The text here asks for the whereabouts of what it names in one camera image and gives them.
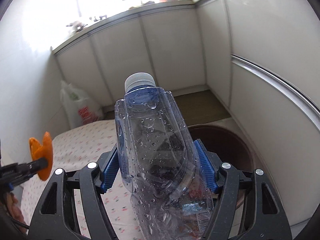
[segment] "brown floor mat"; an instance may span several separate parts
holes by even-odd
[[[187,126],[230,117],[230,114],[210,90],[177,96],[174,99]],[[114,118],[114,111],[105,113],[105,120]]]

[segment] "bottle cap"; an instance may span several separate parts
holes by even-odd
[[[125,93],[128,93],[131,89],[142,85],[155,87],[156,83],[153,77],[148,73],[135,73],[126,79],[124,83]]]

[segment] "trash can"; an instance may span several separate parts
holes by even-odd
[[[246,143],[227,128],[211,124],[196,124],[188,127],[193,140],[201,139],[209,152],[216,153],[223,162],[231,163],[238,170],[253,171],[253,153]],[[244,201],[244,191],[238,193],[237,208]]]

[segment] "orange object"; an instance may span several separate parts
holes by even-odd
[[[45,181],[50,176],[53,163],[52,139],[50,133],[46,132],[44,134],[42,143],[43,145],[41,145],[40,142],[35,138],[29,139],[32,160],[35,161],[44,157],[48,161],[48,167],[38,171],[37,173],[39,178]]]

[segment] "plastic bag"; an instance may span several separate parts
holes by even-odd
[[[101,105],[81,89],[61,81],[60,100],[71,129],[103,119]]]

